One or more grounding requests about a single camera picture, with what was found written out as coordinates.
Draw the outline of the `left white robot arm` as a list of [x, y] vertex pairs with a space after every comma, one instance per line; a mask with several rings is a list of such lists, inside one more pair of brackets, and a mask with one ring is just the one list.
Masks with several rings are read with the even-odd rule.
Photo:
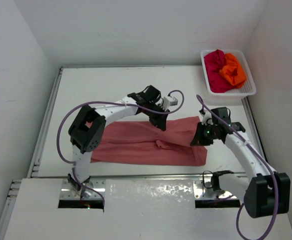
[[68, 182], [74, 190], [79, 192], [81, 184], [89, 180], [92, 152], [101, 143], [106, 126], [125, 117], [144, 113], [153, 126], [166, 130], [169, 106], [161, 106], [158, 103], [160, 98], [161, 92], [150, 85], [142, 92], [128, 94], [115, 104], [107, 103], [98, 107], [88, 104], [81, 107], [68, 131], [75, 169], [68, 174]]

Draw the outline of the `salmon pink t shirt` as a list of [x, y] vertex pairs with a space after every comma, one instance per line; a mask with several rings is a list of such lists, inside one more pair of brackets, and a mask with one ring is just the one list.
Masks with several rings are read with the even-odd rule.
[[199, 117], [167, 121], [161, 131], [147, 121], [117, 121], [108, 125], [91, 162], [132, 165], [191, 166], [206, 164], [207, 149], [191, 146]]

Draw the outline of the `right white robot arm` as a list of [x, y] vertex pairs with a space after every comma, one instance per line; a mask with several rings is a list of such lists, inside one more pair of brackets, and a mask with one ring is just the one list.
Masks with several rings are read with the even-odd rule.
[[290, 178], [278, 173], [257, 152], [251, 144], [245, 128], [239, 122], [232, 122], [226, 107], [212, 110], [202, 108], [203, 119], [197, 129], [191, 146], [211, 146], [220, 140], [231, 150], [245, 171], [247, 180], [241, 180], [231, 170], [215, 171], [210, 180], [214, 192], [228, 191], [244, 203], [252, 218], [285, 214], [289, 210]]

